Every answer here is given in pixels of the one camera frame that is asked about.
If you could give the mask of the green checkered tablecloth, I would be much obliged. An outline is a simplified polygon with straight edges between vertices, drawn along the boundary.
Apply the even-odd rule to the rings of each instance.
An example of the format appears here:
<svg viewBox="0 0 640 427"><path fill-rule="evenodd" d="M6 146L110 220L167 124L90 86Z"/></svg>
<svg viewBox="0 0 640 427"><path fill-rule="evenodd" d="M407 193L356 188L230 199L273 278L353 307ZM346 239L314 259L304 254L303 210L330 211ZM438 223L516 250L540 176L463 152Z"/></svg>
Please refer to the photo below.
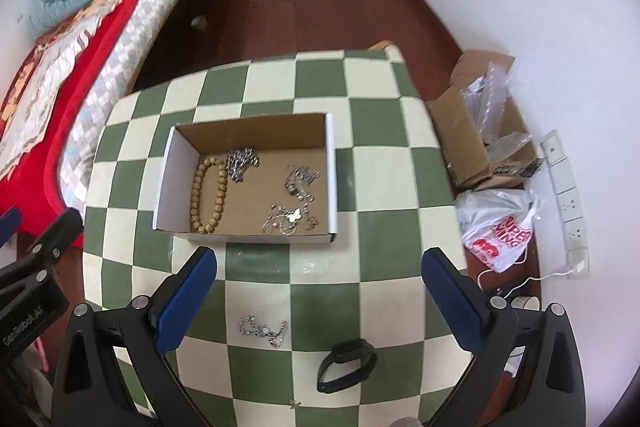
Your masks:
<svg viewBox="0 0 640 427"><path fill-rule="evenodd" d="M336 239L216 245L216 283L170 361L216 426L427 421L470 357L427 294L420 259L437 246L457 268L466 262L431 119L394 46L232 64L122 98L89 183L85 296L126 306L193 253L193 243L152 228L172 127L312 112L335 119ZM357 338L378 352L369 379L318 392L321 361Z"/></svg>

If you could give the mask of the small bowl under bed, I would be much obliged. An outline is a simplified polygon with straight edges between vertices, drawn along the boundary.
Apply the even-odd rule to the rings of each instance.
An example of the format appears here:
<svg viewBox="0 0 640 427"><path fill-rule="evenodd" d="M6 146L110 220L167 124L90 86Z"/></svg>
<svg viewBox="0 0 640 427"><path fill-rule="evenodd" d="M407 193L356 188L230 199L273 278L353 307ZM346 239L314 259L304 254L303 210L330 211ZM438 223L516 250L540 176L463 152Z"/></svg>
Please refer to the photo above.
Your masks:
<svg viewBox="0 0 640 427"><path fill-rule="evenodd" d="M207 28L207 25L206 17L203 15L194 17L194 19L191 20L191 27L198 31L204 31Z"/></svg>

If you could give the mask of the clear plastic packaging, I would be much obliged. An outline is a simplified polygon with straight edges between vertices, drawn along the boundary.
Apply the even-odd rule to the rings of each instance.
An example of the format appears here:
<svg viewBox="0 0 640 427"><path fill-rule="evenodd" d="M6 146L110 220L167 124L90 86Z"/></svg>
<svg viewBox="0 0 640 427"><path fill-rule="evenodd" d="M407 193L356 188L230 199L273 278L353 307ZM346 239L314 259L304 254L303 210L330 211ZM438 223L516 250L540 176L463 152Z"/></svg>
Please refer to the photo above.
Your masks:
<svg viewBox="0 0 640 427"><path fill-rule="evenodd" d="M485 74L472 81L461 94L491 164L507 160L533 140L527 131L500 133L506 101L510 98L506 65L490 61Z"/></svg>

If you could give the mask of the silver charm jewelry cluster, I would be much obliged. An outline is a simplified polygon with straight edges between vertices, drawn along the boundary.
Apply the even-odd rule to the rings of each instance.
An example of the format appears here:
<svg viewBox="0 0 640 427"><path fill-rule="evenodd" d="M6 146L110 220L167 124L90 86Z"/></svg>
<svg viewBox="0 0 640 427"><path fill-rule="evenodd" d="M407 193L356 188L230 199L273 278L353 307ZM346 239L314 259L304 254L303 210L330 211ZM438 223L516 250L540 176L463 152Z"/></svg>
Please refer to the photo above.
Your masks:
<svg viewBox="0 0 640 427"><path fill-rule="evenodd" d="M314 201L314 194L310 191L311 184L319 178L320 172L318 170L307 166L291 166L284 181L284 188L288 195L308 206Z"/></svg>

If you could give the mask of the patchwork checkered quilt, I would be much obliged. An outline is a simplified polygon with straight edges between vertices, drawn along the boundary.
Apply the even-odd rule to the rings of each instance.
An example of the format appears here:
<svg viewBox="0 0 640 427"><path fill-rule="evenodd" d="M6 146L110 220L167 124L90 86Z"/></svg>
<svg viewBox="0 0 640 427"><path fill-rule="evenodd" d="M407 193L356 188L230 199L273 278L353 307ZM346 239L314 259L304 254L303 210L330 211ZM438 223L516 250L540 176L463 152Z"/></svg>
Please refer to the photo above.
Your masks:
<svg viewBox="0 0 640 427"><path fill-rule="evenodd" d="M115 41L99 61L56 161L53 193L63 206L85 210L100 135L117 102L134 87L146 54L178 1L122 0L115 10L124 20L111 24Z"/></svg>

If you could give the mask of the white cardboard jewelry box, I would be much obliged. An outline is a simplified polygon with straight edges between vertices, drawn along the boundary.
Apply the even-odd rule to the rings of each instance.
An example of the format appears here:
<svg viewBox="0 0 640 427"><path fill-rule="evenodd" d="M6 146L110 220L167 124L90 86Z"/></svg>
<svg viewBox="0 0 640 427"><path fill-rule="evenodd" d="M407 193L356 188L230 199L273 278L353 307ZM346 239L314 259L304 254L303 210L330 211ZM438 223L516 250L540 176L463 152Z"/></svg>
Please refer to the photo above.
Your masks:
<svg viewBox="0 0 640 427"><path fill-rule="evenodd" d="M285 191L291 166L320 172L308 206ZM190 241L333 242L338 232L333 115L279 114L172 127L152 228Z"/></svg>

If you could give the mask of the white wall power strip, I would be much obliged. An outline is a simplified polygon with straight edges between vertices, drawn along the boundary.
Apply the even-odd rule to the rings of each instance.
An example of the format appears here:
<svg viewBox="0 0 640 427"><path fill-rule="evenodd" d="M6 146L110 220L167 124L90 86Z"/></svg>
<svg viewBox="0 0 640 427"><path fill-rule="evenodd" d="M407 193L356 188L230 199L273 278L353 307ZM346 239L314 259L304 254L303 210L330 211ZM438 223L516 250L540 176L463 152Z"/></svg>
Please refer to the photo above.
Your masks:
<svg viewBox="0 0 640 427"><path fill-rule="evenodd" d="M570 268L567 276L586 279L590 275L587 227L572 165L556 130L550 131L542 138L540 148L544 153L555 202L559 209L567 263Z"/></svg>

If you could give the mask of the black smart band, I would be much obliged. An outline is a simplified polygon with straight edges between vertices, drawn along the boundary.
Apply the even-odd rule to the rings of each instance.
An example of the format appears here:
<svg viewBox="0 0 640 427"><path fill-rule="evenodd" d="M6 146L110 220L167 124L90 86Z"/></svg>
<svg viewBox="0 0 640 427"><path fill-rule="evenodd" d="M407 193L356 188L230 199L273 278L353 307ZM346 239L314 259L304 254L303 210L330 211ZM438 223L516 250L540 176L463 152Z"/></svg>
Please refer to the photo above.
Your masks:
<svg viewBox="0 0 640 427"><path fill-rule="evenodd" d="M378 352L363 338L348 340L332 347L321 361L317 372L317 391L332 395L369 379L378 365ZM346 366L350 372L329 379L326 374L333 366Z"/></svg>

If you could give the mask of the brown cardboard box on floor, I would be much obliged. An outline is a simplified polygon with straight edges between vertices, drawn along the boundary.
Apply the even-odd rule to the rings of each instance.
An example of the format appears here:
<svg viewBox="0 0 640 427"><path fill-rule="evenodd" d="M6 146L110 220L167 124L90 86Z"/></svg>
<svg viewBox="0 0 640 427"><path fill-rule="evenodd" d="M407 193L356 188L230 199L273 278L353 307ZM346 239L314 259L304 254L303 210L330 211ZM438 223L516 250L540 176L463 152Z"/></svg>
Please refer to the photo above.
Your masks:
<svg viewBox="0 0 640 427"><path fill-rule="evenodd" d="M468 49L450 87L427 104L458 191L516 187L539 169L537 147L509 92L515 58Z"/></svg>

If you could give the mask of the white plastic shopping bag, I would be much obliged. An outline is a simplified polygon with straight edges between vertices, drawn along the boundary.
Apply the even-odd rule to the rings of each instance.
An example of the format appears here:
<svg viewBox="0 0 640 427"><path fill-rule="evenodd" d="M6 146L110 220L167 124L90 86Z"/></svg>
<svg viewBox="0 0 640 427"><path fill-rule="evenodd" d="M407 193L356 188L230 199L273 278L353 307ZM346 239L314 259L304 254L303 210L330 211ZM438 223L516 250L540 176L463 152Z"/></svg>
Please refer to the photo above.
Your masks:
<svg viewBox="0 0 640 427"><path fill-rule="evenodd" d="M464 247L496 273L509 270L534 233L540 198L520 188L466 191L454 202Z"/></svg>

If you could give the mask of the red bed blanket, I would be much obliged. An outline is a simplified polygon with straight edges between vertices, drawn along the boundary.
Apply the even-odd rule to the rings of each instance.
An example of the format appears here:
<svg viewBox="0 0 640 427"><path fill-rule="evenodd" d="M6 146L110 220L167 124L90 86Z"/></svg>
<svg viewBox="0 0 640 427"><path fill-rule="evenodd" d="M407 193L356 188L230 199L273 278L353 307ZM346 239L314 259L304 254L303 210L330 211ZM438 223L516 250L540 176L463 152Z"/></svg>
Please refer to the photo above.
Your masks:
<svg viewBox="0 0 640 427"><path fill-rule="evenodd" d="M36 90L28 101L43 101L46 106L39 134L32 141L20 144L13 159L1 164L1 209L21 210L22 221L17 233L37 236L67 208L53 193L56 161L66 132L88 92L89 82L98 72L99 61L107 56L106 47L115 41L111 24L124 20L115 13L121 3L122 0L115 0L114 6L100 19L96 31L81 37L80 49L65 62L60 83L47 88L43 75L36 70L27 77L29 86Z"/></svg>

